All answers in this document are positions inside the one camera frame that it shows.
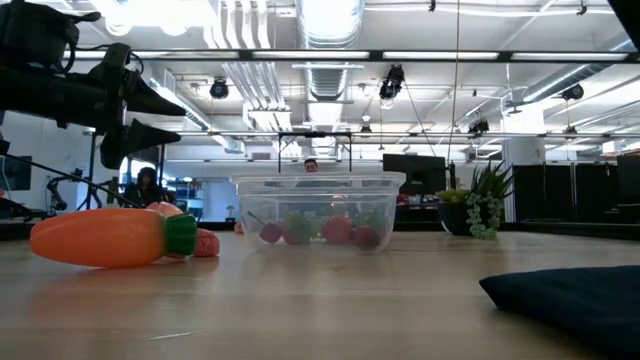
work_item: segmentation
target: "metal frame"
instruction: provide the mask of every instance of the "metal frame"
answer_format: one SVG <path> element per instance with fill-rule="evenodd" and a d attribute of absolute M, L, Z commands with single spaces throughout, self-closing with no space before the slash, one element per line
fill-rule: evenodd
<path fill-rule="evenodd" d="M 181 136 L 237 136 L 237 137 L 276 137 L 279 134 L 277 132 L 252 132 L 252 131 L 179 131 Z M 288 132 L 286 136 L 304 136 L 306 137 L 309 132 Z M 449 138 L 452 139 L 496 139 L 496 138 L 545 138 L 545 139 L 583 139 L 583 138 L 598 138 L 598 139 L 640 139 L 640 133 L 577 133 L 577 134 L 565 134 L 565 133 L 501 133 L 501 132 L 487 132 L 487 133 L 450 133 L 450 132 L 386 132 L 386 133 L 362 133 L 362 132 L 340 132 L 340 133 L 322 133 L 326 136 L 332 136 L 332 134 L 341 134 L 342 136 L 349 136 L 353 138 L 369 138 L 376 137 L 422 137 L 424 138 Z"/>
<path fill-rule="evenodd" d="M 95 162 L 96 162 L 95 157 L 96 157 L 97 138 L 98 138 L 97 133 L 94 132 L 91 134 L 91 150 L 89 151 L 89 176 L 86 178 L 90 182 L 93 182 L 93 168 L 95 167 Z M 91 185 L 87 185 L 87 196 L 84 198 L 84 202 L 83 202 L 85 203 L 85 210 L 91 209 L 91 198 L 93 193 L 91 188 L 92 188 Z"/>
<path fill-rule="evenodd" d="M 504 50 L 139 49 L 144 61 L 375 63 L 638 64 L 638 52 Z M 104 51 L 76 51 L 75 61 L 102 61 Z"/>
<path fill-rule="evenodd" d="M 278 173 L 282 172 L 282 151 L 289 146 L 298 136 L 303 136 L 307 139 L 318 139 L 326 137 L 339 137 L 344 136 L 349 139 L 349 172 L 353 171 L 353 133 L 350 132 L 322 132 L 322 131 L 308 131 L 308 132 L 279 132 L 275 133 L 278 136 Z M 293 137 L 284 147 L 282 147 L 283 137 Z"/>

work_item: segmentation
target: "table surface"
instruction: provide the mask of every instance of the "table surface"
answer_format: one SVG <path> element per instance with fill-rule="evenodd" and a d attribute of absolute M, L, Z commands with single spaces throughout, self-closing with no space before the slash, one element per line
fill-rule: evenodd
<path fill-rule="evenodd" d="M 220 234 L 222 257 L 91 270 L 0 243 L 2 359 L 593 359 L 499 312 L 489 275 L 637 264 L 632 242 L 529 233 L 396 233 L 362 255 Z"/>

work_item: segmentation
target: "woman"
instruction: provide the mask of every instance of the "woman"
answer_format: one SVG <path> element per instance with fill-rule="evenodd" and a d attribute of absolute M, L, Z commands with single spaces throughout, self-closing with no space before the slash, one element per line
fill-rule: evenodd
<path fill-rule="evenodd" d="M 140 170 L 137 184 L 131 184 L 127 187 L 125 197 L 141 207 L 166 200 L 162 188 L 158 185 L 156 171 L 150 167 Z"/>

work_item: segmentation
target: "black monitor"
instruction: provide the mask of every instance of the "black monitor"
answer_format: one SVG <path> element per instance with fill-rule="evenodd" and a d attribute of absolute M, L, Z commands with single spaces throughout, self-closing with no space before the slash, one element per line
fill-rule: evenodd
<path fill-rule="evenodd" d="M 640 156 L 618 156 L 618 202 L 640 204 Z"/>
<path fill-rule="evenodd" d="M 31 161 L 31 156 L 21 156 L 21 158 Z M 31 165 L 15 159 L 0 158 L 0 189 L 11 191 L 31 190 Z"/>
<path fill-rule="evenodd" d="M 447 163 L 443 157 L 384 154 L 382 168 L 407 175 L 401 194 L 435 195 L 447 189 Z"/>

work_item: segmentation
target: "clear plastic container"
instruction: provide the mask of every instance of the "clear plastic container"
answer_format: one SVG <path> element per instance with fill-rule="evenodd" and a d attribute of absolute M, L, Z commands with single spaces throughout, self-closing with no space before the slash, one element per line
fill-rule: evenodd
<path fill-rule="evenodd" d="M 235 176 L 244 232 L 259 248 L 384 249 L 405 174 Z"/>

